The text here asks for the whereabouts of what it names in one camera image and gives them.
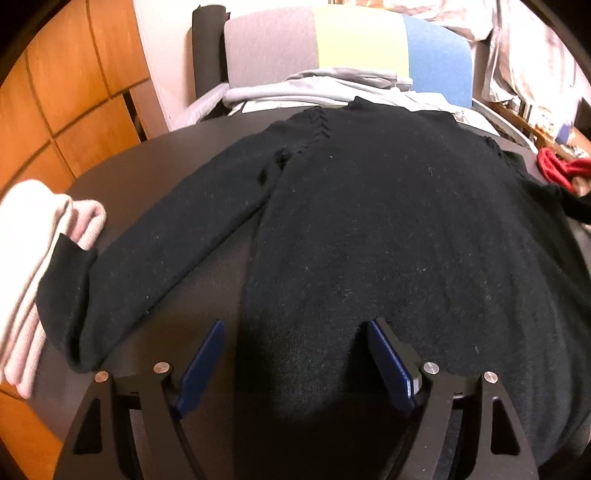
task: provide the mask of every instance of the knit sweater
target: knit sweater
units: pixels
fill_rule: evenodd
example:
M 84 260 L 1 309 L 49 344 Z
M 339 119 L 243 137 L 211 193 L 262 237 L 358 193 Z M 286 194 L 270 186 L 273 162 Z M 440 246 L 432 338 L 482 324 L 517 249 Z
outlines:
M 257 210 L 236 351 L 239 478 L 378 478 L 404 427 L 365 346 L 496 372 L 538 463 L 591 411 L 591 208 L 442 112 L 356 99 L 244 138 L 100 257 L 60 237 L 37 305 L 88 371 Z

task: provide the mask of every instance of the red clothing item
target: red clothing item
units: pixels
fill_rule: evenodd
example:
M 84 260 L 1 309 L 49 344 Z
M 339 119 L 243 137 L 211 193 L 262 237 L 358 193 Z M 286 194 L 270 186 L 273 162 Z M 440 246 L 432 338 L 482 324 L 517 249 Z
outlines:
M 574 177 L 591 179 L 591 158 L 578 158 L 571 162 L 560 160 L 549 148 L 540 148 L 538 168 L 546 180 L 557 183 L 572 194 L 577 194 L 571 181 Z

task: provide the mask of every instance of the pink fabric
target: pink fabric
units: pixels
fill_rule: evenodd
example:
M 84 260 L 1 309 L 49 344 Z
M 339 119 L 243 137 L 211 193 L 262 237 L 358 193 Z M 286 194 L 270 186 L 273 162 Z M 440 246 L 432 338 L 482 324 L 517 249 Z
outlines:
M 99 202 L 77 200 L 73 202 L 68 236 L 78 243 L 79 247 L 88 250 L 94 245 L 105 220 L 105 209 Z M 37 306 L 33 306 L 4 368 L 7 381 L 17 388 L 23 398 L 29 398 L 33 392 L 37 365 L 45 340 L 46 335 L 39 321 Z

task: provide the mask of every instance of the silver bolt head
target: silver bolt head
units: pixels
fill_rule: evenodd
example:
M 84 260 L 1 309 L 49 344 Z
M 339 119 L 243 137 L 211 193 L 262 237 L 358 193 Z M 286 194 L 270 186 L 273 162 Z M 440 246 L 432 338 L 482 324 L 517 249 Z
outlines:
M 499 377 L 497 377 L 496 373 L 494 372 L 485 372 L 484 379 L 488 383 L 497 383 L 499 381 Z
M 168 370 L 170 370 L 170 365 L 166 362 L 158 362 L 154 365 L 154 372 L 157 374 L 165 374 Z
M 433 362 L 426 362 L 423 365 L 423 370 L 428 374 L 435 375 L 439 373 L 439 365 L 434 364 Z
M 97 383 L 103 383 L 103 382 L 107 381 L 108 379 L 109 379 L 109 373 L 105 372 L 104 370 L 97 372 L 95 375 L 95 382 L 97 382 Z

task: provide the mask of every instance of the dark table surface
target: dark table surface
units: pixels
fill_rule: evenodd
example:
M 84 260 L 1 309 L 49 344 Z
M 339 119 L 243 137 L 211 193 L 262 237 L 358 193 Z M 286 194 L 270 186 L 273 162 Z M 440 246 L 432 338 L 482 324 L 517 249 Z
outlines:
M 202 122 L 144 142 L 85 173 L 72 185 L 69 194 L 75 200 L 96 199 L 104 205 L 107 223 L 96 244 L 99 252 L 181 179 L 227 146 L 301 110 L 277 109 Z M 500 137 L 496 140 L 503 149 L 523 155 L 530 173 L 542 179 L 531 151 Z M 233 478 L 233 354 L 255 223 L 256 218 L 249 220 L 209 255 L 111 352 L 103 365 L 116 377 L 135 374 L 165 361 L 196 335 L 203 335 L 214 318 L 225 321 L 228 341 L 224 357 L 201 405 L 183 420 L 189 442 L 209 480 Z M 589 235 L 576 224 L 573 229 L 583 249 L 589 252 L 588 260 Z M 44 348 L 30 404 L 59 438 L 65 438 L 93 375 L 73 372 L 51 345 Z M 141 430 L 141 417 L 134 416 L 134 427 Z M 141 438 L 138 443 L 142 459 L 145 445 L 142 447 Z M 144 458 L 142 467 L 149 478 L 149 460 Z

